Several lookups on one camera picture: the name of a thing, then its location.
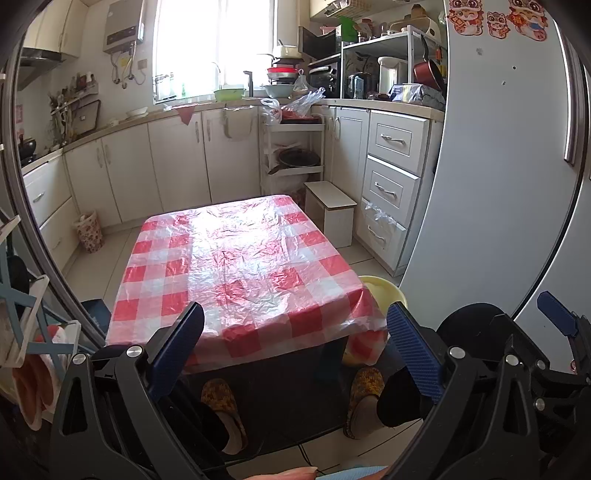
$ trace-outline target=plastic table cover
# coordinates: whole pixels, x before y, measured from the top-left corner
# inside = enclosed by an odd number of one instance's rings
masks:
[[[349,336],[374,364],[386,322],[356,273],[284,195],[149,218],[129,258],[107,344],[145,345],[189,301],[205,329],[187,371],[213,370]]]

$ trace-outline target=sticker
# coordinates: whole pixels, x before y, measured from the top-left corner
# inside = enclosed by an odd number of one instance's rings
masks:
[[[507,34],[511,31],[507,26],[505,14],[499,12],[488,12],[486,14],[486,23],[488,23],[488,33],[491,37],[507,38]]]
[[[544,41],[548,34],[545,28],[548,19],[545,17],[544,7],[536,0],[509,0],[511,13],[507,19],[515,25],[515,29],[522,35],[535,41]]]
[[[460,35],[482,34],[482,0],[450,0],[447,17]]]

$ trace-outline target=red cloth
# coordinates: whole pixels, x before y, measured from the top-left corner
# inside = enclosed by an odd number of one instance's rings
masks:
[[[373,364],[385,346],[385,319],[369,290],[284,195],[149,218],[119,287],[107,344],[145,344],[192,300],[203,306],[205,329],[191,371],[347,335],[355,354]]]

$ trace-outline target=cabinet door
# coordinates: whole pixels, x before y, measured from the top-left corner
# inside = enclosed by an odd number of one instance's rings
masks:
[[[121,223],[100,140],[66,152],[66,167],[80,213],[96,210],[102,227]]]
[[[250,133],[240,138],[226,136],[224,109],[203,112],[205,159],[213,203],[233,202],[261,195],[257,108],[250,108],[250,116],[246,118],[239,112],[237,113],[241,120],[251,125]]]
[[[211,204],[201,114],[188,125],[179,116],[150,122],[148,132],[164,211]]]
[[[162,213],[148,125],[126,128],[101,141],[121,220],[127,222]]]
[[[335,119],[332,183],[361,202],[368,147],[369,111],[339,108]]]
[[[45,9],[45,16],[37,35],[36,48],[60,51],[64,24],[72,0],[53,0]]]
[[[86,21],[87,13],[88,7],[85,4],[80,0],[72,0],[66,17],[64,32],[61,36],[60,51],[62,53],[67,53],[73,57],[80,56],[82,32],[84,31],[84,22]]]

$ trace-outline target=stool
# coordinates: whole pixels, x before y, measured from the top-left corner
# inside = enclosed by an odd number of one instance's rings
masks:
[[[353,211],[357,203],[329,181],[308,181],[306,215],[335,248],[348,247],[353,234]]]

